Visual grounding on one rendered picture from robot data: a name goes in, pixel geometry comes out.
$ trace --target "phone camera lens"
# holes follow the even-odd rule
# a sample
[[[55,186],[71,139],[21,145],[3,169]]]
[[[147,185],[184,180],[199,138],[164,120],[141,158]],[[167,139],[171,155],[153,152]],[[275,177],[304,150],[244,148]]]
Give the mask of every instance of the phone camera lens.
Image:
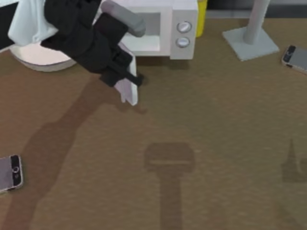
[[[14,167],[13,168],[13,173],[18,173],[19,172],[19,167]]]

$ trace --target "yellow object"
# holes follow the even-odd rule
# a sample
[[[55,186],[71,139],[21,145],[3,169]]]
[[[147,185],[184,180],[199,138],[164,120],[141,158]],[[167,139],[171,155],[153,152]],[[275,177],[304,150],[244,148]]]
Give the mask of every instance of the yellow object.
[[[196,37],[202,36],[206,20],[207,4],[208,0],[198,0],[198,21]]]

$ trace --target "brown table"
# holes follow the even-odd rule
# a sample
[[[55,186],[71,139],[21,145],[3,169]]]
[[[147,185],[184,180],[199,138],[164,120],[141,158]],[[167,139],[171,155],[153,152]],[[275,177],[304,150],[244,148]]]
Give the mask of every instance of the brown table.
[[[0,230],[306,229],[307,183],[282,164],[291,139],[307,158],[307,76],[280,60],[307,20],[266,20],[281,52],[240,62],[221,32],[246,22],[208,20],[189,63],[140,59],[134,108],[79,66],[1,54],[0,156],[22,156],[25,184]]]

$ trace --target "silver phone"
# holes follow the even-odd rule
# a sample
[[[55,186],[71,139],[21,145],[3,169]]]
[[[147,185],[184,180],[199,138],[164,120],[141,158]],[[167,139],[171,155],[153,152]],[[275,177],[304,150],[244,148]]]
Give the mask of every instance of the silver phone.
[[[23,183],[24,176],[20,156],[0,158],[0,193],[19,188]]]
[[[282,63],[285,66],[307,74],[307,49],[289,46],[283,56]]]

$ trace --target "toy microwave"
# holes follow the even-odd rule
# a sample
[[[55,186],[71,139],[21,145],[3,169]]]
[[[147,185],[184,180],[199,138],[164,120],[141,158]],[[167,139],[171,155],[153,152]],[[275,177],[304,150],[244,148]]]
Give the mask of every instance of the toy microwave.
[[[127,34],[122,42],[136,56],[193,58],[198,21],[197,0],[114,0],[142,16],[146,34]]]

